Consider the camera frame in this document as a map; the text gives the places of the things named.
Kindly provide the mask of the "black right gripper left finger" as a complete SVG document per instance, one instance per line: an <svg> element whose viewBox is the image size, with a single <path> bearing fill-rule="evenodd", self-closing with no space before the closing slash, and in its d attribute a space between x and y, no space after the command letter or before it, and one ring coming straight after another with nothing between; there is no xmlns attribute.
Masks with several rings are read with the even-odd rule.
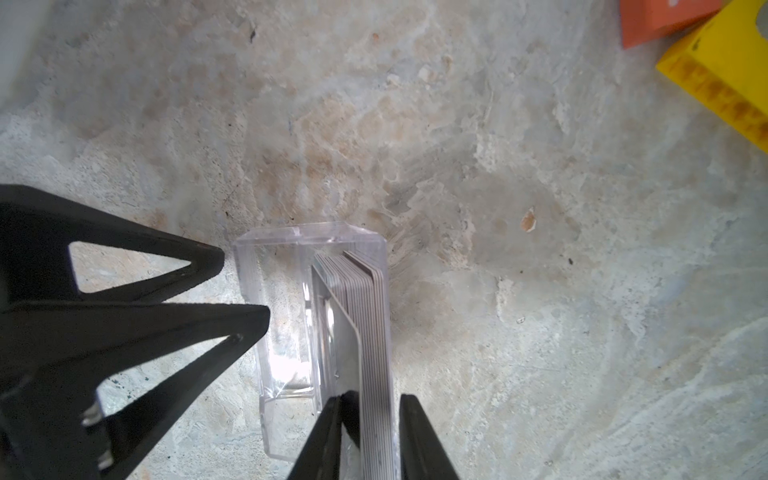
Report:
<svg viewBox="0 0 768 480"><path fill-rule="evenodd" d="M360 447L359 393L348 390L330 398L308 436L288 480L338 480L341 469L342 428Z"/></svg>

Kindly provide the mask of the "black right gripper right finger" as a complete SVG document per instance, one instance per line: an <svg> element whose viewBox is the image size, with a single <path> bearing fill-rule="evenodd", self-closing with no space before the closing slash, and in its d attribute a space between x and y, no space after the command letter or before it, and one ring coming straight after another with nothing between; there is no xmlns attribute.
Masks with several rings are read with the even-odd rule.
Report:
<svg viewBox="0 0 768 480"><path fill-rule="evenodd" d="M415 395L402 394L400 397L399 438L403 479L459 479Z"/></svg>

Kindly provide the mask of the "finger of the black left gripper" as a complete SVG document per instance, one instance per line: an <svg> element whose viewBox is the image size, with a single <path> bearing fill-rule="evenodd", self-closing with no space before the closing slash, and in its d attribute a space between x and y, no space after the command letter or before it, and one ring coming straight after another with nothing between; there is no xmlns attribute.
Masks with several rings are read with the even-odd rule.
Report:
<svg viewBox="0 0 768 480"><path fill-rule="evenodd" d="M85 293L74 242L149 253L189 264L169 273ZM1 187L1 309L22 301L162 302L218 275L218 247L155 230L24 185Z"/></svg>
<svg viewBox="0 0 768 480"><path fill-rule="evenodd" d="M1 475L124 479L197 397L267 332L265 306L22 302L1 316ZM107 378L215 346L105 414Z"/></svg>

